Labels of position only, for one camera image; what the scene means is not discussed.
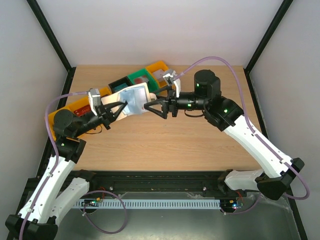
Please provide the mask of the beige card holder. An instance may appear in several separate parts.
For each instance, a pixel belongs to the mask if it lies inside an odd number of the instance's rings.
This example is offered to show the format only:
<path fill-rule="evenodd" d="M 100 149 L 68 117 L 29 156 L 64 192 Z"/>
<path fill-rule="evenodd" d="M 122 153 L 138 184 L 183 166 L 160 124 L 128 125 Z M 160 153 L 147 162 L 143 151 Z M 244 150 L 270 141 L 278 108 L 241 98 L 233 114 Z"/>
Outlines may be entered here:
<path fill-rule="evenodd" d="M 147 84 L 140 83 L 126 87 L 116 93 L 101 98 L 103 105 L 115 103 L 115 102 L 127 102 L 127 105 L 120 112 L 116 121 L 122 120 L 130 115 L 141 115 L 145 110 L 144 104 L 155 100 L 156 94 L 149 92 Z"/>

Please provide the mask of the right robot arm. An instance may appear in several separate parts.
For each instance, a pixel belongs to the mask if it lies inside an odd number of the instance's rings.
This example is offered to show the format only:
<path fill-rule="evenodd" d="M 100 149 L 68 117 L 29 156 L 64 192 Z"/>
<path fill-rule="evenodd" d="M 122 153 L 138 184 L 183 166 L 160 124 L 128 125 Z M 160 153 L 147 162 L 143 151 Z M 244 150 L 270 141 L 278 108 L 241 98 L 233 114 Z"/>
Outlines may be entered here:
<path fill-rule="evenodd" d="M 167 90 L 144 108 L 163 119 L 179 110 L 202 111 L 209 124 L 237 141 L 260 165 L 258 170 L 226 170 L 220 177 L 218 191 L 229 196 L 236 190 L 259 191 L 271 200 L 284 196 L 296 174 L 304 167 L 300 158 L 291 158 L 272 144 L 245 116 L 244 109 L 222 96 L 221 81 L 209 69 L 194 74 L 194 91 Z"/>

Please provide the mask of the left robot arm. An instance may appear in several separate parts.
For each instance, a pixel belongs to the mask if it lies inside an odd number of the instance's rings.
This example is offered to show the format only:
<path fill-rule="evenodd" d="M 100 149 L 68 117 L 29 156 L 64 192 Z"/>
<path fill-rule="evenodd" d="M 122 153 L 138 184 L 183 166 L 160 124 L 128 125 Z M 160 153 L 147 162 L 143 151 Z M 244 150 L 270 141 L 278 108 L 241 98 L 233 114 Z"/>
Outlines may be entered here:
<path fill-rule="evenodd" d="M 100 102 L 81 116 L 64 107 L 46 118 L 53 121 L 48 125 L 53 152 L 31 197 L 17 214 L 9 215 L 5 222 L 15 239 L 53 240 L 63 218 L 76 201 L 95 193 L 91 189 L 95 174 L 88 170 L 81 170 L 64 190 L 61 188 L 84 151 L 86 141 L 79 137 L 100 125 L 109 129 L 127 104 L 126 100 Z"/>

